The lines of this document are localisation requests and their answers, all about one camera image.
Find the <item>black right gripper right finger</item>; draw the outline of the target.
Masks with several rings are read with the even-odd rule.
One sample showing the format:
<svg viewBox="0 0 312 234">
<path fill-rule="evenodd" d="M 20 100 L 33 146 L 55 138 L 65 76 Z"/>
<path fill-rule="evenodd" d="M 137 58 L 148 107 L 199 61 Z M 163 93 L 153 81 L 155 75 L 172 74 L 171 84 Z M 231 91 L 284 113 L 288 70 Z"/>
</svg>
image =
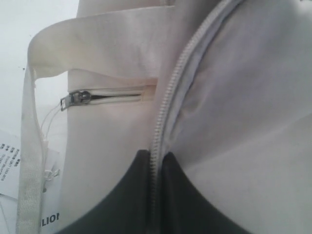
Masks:
<svg viewBox="0 0 312 234">
<path fill-rule="evenodd" d="M 308 164 L 255 166 L 240 160 L 183 168 L 162 161 L 164 234 L 309 234 L 312 172 Z"/>
</svg>

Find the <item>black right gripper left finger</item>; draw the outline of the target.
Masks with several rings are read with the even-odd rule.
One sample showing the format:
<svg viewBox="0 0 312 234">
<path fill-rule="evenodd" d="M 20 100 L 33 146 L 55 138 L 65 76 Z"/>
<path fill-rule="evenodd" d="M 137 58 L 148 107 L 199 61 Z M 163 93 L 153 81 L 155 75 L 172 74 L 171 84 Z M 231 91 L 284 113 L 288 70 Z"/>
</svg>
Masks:
<svg viewBox="0 0 312 234">
<path fill-rule="evenodd" d="M 119 183 L 91 211 L 59 234 L 145 234 L 150 152 L 139 150 Z"/>
</svg>

